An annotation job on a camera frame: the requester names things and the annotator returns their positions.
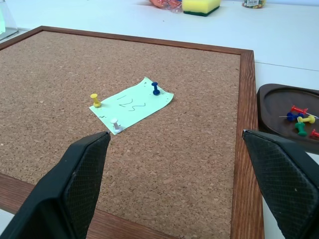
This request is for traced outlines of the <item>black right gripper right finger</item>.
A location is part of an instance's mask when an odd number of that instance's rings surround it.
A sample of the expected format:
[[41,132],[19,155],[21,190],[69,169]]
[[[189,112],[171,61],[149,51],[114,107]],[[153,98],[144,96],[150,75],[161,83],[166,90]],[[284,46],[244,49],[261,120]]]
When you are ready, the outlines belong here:
[[319,237],[319,166],[296,142],[244,130],[257,182],[283,236]]

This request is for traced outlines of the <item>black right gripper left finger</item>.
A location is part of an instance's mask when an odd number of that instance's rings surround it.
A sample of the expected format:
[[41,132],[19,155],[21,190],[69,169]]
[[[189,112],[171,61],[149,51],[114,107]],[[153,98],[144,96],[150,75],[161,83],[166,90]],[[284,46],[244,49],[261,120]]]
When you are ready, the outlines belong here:
[[93,219],[110,142],[107,131],[72,143],[36,184],[2,239],[84,239]]

